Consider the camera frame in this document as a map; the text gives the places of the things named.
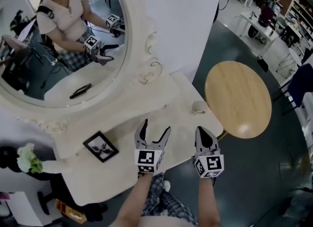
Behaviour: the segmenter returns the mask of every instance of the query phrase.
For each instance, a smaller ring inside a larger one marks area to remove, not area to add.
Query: picture frame
[[[109,160],[119,152],[100,131],[85,140],[83,145],[101,162]]]

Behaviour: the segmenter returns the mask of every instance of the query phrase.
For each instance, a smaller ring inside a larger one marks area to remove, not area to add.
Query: round wooden table
[[[272,111],[268,89],[244,64],[225,61],[215,65],[206,78],[205,97],[225,131],[233,136],[253,138],[268,126]]]

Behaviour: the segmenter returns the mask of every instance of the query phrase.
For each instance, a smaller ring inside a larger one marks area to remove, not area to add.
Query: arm
[[[94,24],[95,26],[108,30],[108,28],[106,27],[106,22],[97,14],[93,13],[93,11],[91,10],[89,1],[82,0],[82,4],[84,8],[83,18],[88,22]]]
[[[137,227],[144,208],[153,174],[138,178],[126,201],[123,203],[114,226]]]
[[[13,58],[10,57],[10,58],[8,58],[8,59],[6,59],[6,60],[4,60],[4,61],[1,61],[1,62],[0,62],[0,67],[1,67],[2,65],[8,64],[8,63],[11,62],[12,60],[13,60]]]
[[[63,49],[74,52],[85,52],[84,44],[68,41],[58,28],[55,28],[54,30],[47,33],[47,36]]]
[[[199,227],[219,227],[220,216],[215,202],[212,180],[200,179],[199,184]]]

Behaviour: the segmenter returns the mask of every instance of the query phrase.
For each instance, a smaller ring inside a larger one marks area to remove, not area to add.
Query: black strap
[[[54,19],[53,11],[46,6],[40,5],[37,9],[37,13],[38,12],[43,12],[47,14],[50,19]]]

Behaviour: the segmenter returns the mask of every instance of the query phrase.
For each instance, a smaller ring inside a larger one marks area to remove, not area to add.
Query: plaid skirt
[[[85,40],[91,35],[94,36],[93,32],[88,28],[76,42],[83,44]],[[69,70],[71,71],[77,71],[80,68],[93,62],[93,58],[89,54],[86,54],[85,52],[73,52],[62,50],[58,51],[58,54],[69,66]]]
[[[148,197],[141,216],[170,216],[184,219],[198,225],[198,221],[191,210],[163,189],[163,173],[152,178]]]

